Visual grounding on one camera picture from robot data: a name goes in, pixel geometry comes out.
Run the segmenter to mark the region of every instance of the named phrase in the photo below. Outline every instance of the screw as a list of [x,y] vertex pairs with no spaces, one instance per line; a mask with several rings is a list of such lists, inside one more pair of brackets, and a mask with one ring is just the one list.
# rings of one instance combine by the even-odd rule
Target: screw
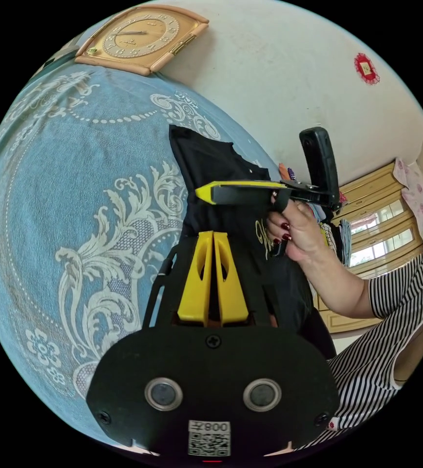
[[205,343],[207,344],[209,348],[214,350],[221,346],[221,338],[218,335],[210,335],[205,340]]
[[328,421],[328,414],[327,413],[322,413],[319,414],[314,420],[314,425],[316,427],[321,426],[322,424],[326,423]]
[[110,424],[111,423],[111,417],[108,413],[105,411],[101,411],[98,414],[98,419],[103,423],[103,424]]

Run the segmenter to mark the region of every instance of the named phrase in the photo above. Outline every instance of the gold print on shirt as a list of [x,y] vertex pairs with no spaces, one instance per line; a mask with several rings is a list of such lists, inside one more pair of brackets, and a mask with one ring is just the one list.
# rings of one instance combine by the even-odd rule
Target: gold print on shirt
[[255,234],[257,235],[259,242],[265,247],[265,260],[268,260],[269,252],[272,250],[273,244],[269,239],[267,230],[264,228],[264,222],[262,219],[255,222]]

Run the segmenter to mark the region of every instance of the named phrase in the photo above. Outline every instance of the yellow bracket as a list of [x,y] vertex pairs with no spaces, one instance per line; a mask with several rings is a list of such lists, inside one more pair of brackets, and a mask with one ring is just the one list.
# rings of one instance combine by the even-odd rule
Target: yellow bracket
[[[226,233],[214,233],[216,278],[218,280],[218,301],[221,326],[227,323],[244,322],[249,316],[236,265]],[[223,278],[223,265],[226,279]]]
[[212,198],[212,190],[215,187],[221,187],[221,186],[233,186],[237,185],[239,187],[262,187],[264,189],[284,189],[286,188],[285,184],[282,184],[280,182],[271,182],[271,181],[262,181],[262,180],[231,180],[231,181],[224,181],[224,182],[211,182],[207,185],[204,185],[202,187],[199,187],[198,189],[195,189],[195,195],[211,204],[211,205],[216,205],[216,203],[213,201]]
[[213,231],[198,234],[197,245],[177,314],[185,322],[207,326],[212,280]]
[[216,279],[221,326],[244,322],[249,316],[236,265],[226,233],[199,233],[191,267],[187,276],[178,315],[181,321],[208,323],[212,251],[215,250]]

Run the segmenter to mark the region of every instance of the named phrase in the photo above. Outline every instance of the label sticker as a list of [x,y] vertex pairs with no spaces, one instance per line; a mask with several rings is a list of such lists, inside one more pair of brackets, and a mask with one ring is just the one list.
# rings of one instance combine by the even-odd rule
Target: label sticker
[[229,457],[231,424],[217,421],[189,421],[189,455]]

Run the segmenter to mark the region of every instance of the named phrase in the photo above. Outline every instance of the clock face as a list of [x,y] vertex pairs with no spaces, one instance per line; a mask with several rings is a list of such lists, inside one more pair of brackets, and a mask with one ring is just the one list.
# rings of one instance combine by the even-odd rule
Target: clock face
[[118,59],[151,54],[168,45],[179,33],[179,21],[154,12],[130,17],[105,36],[104,51]]

